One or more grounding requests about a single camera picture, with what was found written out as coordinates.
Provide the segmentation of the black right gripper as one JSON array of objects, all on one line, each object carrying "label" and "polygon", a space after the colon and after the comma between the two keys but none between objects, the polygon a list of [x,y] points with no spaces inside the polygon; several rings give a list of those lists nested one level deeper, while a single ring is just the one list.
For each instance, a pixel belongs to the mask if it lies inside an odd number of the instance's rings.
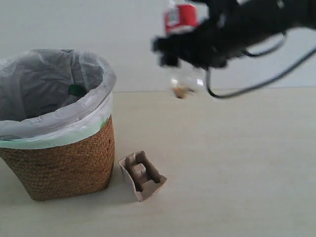
[{"label": "black right gripper", "polygon": [[164,59],[162,66],[175,67],[183,60],[198,68],[223,68],[246,48],[247,17],[243,14],[212,15],[192,29],[156,37],[152,51]]}]

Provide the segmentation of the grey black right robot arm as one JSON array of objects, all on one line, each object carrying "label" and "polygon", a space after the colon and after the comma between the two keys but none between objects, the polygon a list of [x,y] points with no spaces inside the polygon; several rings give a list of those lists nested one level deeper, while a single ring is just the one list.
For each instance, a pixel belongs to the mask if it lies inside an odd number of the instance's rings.
[{"label": "grey black right robot arm", "polygon": [[179,58],[200,68],[224,68],[241,51],[278,33],[315,29],[314,0],[204,0],[209,18],[195,29],[157,37],[153,52]]}]

